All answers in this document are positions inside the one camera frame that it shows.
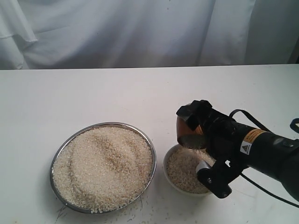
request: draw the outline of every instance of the white ceramic bowl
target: white ceramic bowl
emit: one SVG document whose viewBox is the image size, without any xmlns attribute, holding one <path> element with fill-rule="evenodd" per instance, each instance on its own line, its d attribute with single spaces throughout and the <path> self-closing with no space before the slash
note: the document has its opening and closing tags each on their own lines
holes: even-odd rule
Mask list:
<svg viewBox="0 0 299 224">
<path fill-rule="evenodd" d="M 167 174 L 167 161 L 169 159 L 169 157 L 178 149 L 182 148 L 182 146 L 180 146 L 179 144 L 178 145 L 175 145 L 173 146 L 170 150 L 168 150 L 168 152 L 166 153 L 165 157 L 164 157 L 164 160 L 163 160 L 163 171 L 164 171 L 164 175 L 168 181 L 168 183 L 174 188 L 176 189 L 177 191 L 181 192 L 182 194 L 185 194 L 185 195 L 188 195 L 188 196 L 193 196 L 193 197 L 204 197 L 204 196 L 207 196 L 207 195 L 210 195 L 212 192 L 209 191 L 207 193 L 203 193 L 203 194 L 194 194 L 194 193 L 189 193 L 189 192 L 186 192 L 186 191 L 183 191 L 182 189 L 178 188 L 176 185 L 174 185 L 174 183 L 171 182 L 168 174 Z"/>
</svg>

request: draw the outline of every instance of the metal bowl rim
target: metal bowl rim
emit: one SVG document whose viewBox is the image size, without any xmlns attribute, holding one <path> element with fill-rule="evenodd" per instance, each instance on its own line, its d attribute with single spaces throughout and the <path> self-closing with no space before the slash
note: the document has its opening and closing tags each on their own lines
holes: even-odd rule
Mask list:
<svg viewBox="0 0 299 224">
<path fill-rule="evenodd" d="M 146 141 L 146 143 L 149 145 L 150 147 L 150 151 L 151 151 L 151 154 L 152 154 L 152 167 L 151 167 L 151 172 L 150 172 L 150 175 L 149 175 L 149 181 L 147 183 L 147 185 L 145 186 L 145 188 L 143 189 L 143 191 L 135 198 L 133 199 L 131 202 L 129 202 L 128 204 L 126 204 L 125 206 L 122 206 L 118 209 L 115 209 L 115 210 L 111 210 L 111 211 L 104 211 L 104 212 L 93 212 L 90 210 L 90 209 L 83 209 L 83 208 L 80 208 L 76 205 L 73 205 L 71 204 L 70 202 L 66 201 L 59 193 L 59 191 L 57 190 L 55 184 L 54 184 L 54 180 L 53 180 L 53 165 L 54 165 L 54 162 L 56 161 L 56 158 L 59 156 L 59 154 L 62 152 L 62 150 L 73 140 L 75 139 L 77 136 L 79 136 L 80 134 L 84 133 L 84 132 L 87 132 L 87 131 L 90 131 L 92 129 L 95 129 L 95 128 L 99 128 L 99 127 L 105 127 L 105 126 L 114 126 L 114 127 L 120 127 L 120 128 L 124 128 L 124 129 L 128 129 L 128 130 L 131 130 L 137 134 L 139 134 L 140 136 L 142 136 L 144 138 L 144 140 Z M 81 129 L 80 131 L 74 133 L 71 137 L 69 137 L 63 144 L 62 146 L 58 149 L 58 151 L 56 152 L 53 160 L 52 160 L 52 163 L 51 163 L 51 167 L 50 167 L 50 183 L 51 183 L 51 187 L 52 187 L 52 190 L 54 191 L 55 195 L 59 198 L 59 200 L 67 207 L 69 207 L 70 209 L 72 210 L 75 210 L 75 211 L 78 211 L 78 212 L 81 212 L 81 213 L 85 213 L 85 214 L 104 214 L 104 213 L 109 213 L 109 212 L 112 212 L 112 211 L 117 211 L 117 210 L 120 210 L 126 206 L 128 206 L 129 204 L 131 204 L 132 202 L 136 201 L 144 192 L 145 190 L 147 189 L 147 187 L 149 186 L 149 184 L 151 183 L 153 177 L 154 177 L 154 174 L 155 174 L 155 170 L 156 170 L 156 166 L 157 166 L 157 154 L 156 154 L 156 151 L 155 151 L 155 148 L 154 148 L 154 145 L 153 143 L 151 142 L 151 140 L 149 139 L 149 137 L 143 132 L 141 131 L 140 129 L 132 126 L 132 125 L 129 125 L 129 124 L 125 124 L 125 123 L 121 123 L 121 122 L 104 122 L 104 123 L 98 123 L 98 124 L 94 124 L 94 125 L 90 125 L 86 128 L 83 128 Z"/>
</svg>

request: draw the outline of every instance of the black device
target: black device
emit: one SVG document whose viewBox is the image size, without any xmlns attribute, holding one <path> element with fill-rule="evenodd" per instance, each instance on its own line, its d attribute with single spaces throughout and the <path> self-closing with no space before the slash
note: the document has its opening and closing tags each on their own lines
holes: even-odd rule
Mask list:
<svg viewBox="0 0 299 224">
<path fill-rule="evenodd" d="M 232 118 L 236 112 L 243 112 L 259 129 L 236 122 Z M 201 145 L 206 146 L 207 153 L 216 162 L 211 167 L 201 161 L 196 168 L 197 177 L 218 198 L 225 198 L 231 193 L 228 184 L 239 175 L 259 187 L 242 174 L 244 169 L 252 167 L 280 181 L 288 193 L 299 201 L 298 140 L 272 133 L 244 110 L 234 110 L 229 116 L 220 113 L 206 100 L 194 100 L 180 107 L 177 115 L 191 130 L 198 126 L 202 129 L 204 138 L 201 136 L 200 139 L 205 142 L 201 142 Z M 296 120 L 291 127 L 299 131 L 295 123 Z"/>
</svg>

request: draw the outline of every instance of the yellow warning sticker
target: yellow warning sticker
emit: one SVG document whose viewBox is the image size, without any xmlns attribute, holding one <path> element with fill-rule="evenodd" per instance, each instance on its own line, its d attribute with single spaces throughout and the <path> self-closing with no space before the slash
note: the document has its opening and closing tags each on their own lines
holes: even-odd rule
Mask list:
<svg viewBox="0 0 299 224">
<path fill-rule="evenodd" d="M 253 129 L 250 132 L 248 132 L 248 134 L 245 136 L 243 141 L 249 142 L 249 143 L 253 143 L 254 140 L 261 135 L 262 133 L 265 133 L 266 131 L 263 131 L 261 129 Z"/>
</svg>

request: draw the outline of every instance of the warning label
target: warning label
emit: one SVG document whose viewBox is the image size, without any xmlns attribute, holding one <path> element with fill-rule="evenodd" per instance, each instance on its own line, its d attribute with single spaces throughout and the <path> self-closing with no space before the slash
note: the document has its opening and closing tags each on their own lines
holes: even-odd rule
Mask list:
<svg viewBox="0 0 299 224">
<path fill-rule="evenodd" d="M 243 141 L 249 142 L 249 143 L 253 143 L 254 140 L 261 135 L 262 133 L 265 133 L 266 131 L 263 131 L 261 129 L 253 129 L 250 132 L 248 132 L 248 134 L 245 136 Z"/>
<path fill-rule="evenodd" d="M 240 152 L 249 155 L 251 145 L 252 145 L 251 143 L 243 141 L 240 147 Z"/>
</svg>

